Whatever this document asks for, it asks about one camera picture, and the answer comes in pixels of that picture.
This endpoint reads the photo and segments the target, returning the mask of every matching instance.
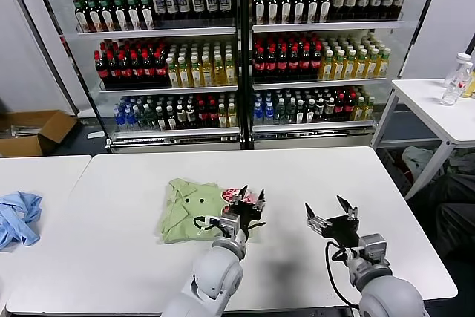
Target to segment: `shelf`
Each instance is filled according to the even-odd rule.
[[[295,131],[320,131],[336,129],[373,128],[373,120],[355,122],[316,122],[311,124],[282,124],[282,125],[256,125],[252,128],[254,134],[289,133]]]
[[[185,29],[158,29],[136,31],[111,31],[103,33],[78,33],[81,39],[136,39],[140,37],[174,37],[174,36],[209,36],[209,35],[233,35],[236,33],[235,26],[223,27],[190,27]]]
[[[155,94],[191,94],[191,93],[223,93],[236,92],[236,85],[225,85],[221,87],[195,87],[195,88],[161,88],[161,89],[124,89],[120,91],[97,91],[100,96],[152,96]]]
[[[379,85],[383,83],[388,83],[387,78],[340,79],[338,81],[257,83],[252,85],[252,87],[255,91],[262,91],[266,89],[339,87],[343,85]]]
[[[253,25],[254,33],[285,33],[287,31],[329,31],[329,30],[363,30],[396,29],[412,27],[417,22],[316,22],[313,24],[275,24]]]
[[[203,129],[185,129],[185,130],[150,130],[150,131],[124,131],[114,134],[115,140],[132,143],[134,141],[152,141],[155,139],[181,139],[199,137],[230,137],[239,135],[240,129],[233,128],[203,128]]]

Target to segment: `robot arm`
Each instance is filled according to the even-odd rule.
[[[221,316],[243,278],[240,261],[246,256],[249,230],[263,225],[250,225],[260,220],[265,206],[262,190],[256,203],[243,201],[247,186],[232,198],[220,217],[196,217],[199,229],[217,227],[223,236],[216,238],[212,248],[195,261],[193,271],[180,293],[165,308],[162,317]]]
[[[337,196],[346,215],[323,219],[315,216],[306,204],[307,225],[324,238],[335,239],[327,242],[325,248],[330,282],[337,295],[350,307],[356,308],[363,317],[429,317],[419,291],[405,280],[395,278],[386,260],[387,242],[380,234],[359,237],[358,208]],[[330,270],[328,250],[330,244],[338,251],[334,261],[342,261],[350,272],[350,283],[361,293],[359,304],[352,304],[336,288]]]

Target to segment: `green cloth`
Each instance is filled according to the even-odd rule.
[[[219,229],[198,234],[200,230],[193,224],[193,219],[200,215],[220,216],[227,204],[222,193],[216,183],[200,185],[180,178],[170,181],[166,190],[166,209],[160,220],[162,241],[212,240],[219,234]]]

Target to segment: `display cooler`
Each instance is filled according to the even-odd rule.
[[[374,7],[373,0],[366,5],[364,0],[327,1],[24,3],[59,75],[63,79],[77,76],[75,80],[81,82],[105,131],[108,148],[135,152],[368,144],[376,126],[374,117],[384,109],[390,80],[398,78],[404,68],[430,0],[391,0],[388,7],[383,6],[387,0],[375,0]],[[41,18],[46,12],[53,26]],[[53,46],[58,39],[61,50]],[[326,59],[329,49],[334,53],[332,61]],[[368,56],[361,60],[365,62],[361,72],[355,74],[348,63],[356,68],[361,49]],[[379,54],[371,65],[373,49]],[[339,50],[345,51],[340,62]],[[354,61],[348,59],[353,54],[350,50],[356,54]],[[285,68],[280,67],[280,60],[287,62]],[[207,74],[208,64],[211,75]],[[320,69],[325,64],[328,73]],[[180,70],[187,73],[183,80]],[[344,98],[338,102],[340,94]],[[341,114],[327,113],[325,108],[320,116],[302,115],[300,98],[308,112],[310,98],[311,105],[317,105],[323,97],[326,105],[331,96],[337,111],[344,108]],[[266,117],[267,97],[274,111],[272,119]],[[285,100],[282,117],[278,117],[280,97]],[[297,113],[290,109],[288,115],[292,97]],[[355,117],[347,106],[357,106],[359,97],[364,98],[360,104],[365,113]],[[374,106],[368,111],[371,97]],[[263,108],[262,117],[255,114],[257,101]],[[148,117],[145,104],[152,111]],[[131,119],[125,111],[134,114],[135,105],[140,113],[135,111]]]

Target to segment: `cardboard box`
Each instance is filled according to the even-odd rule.
[[[9,129],[11,125],[41,128],[37,135],[0,139],[0,154],[4,157],[43,156],[60,144],[76,123],[76,118],[62,111],[0,114],[0,131]]]

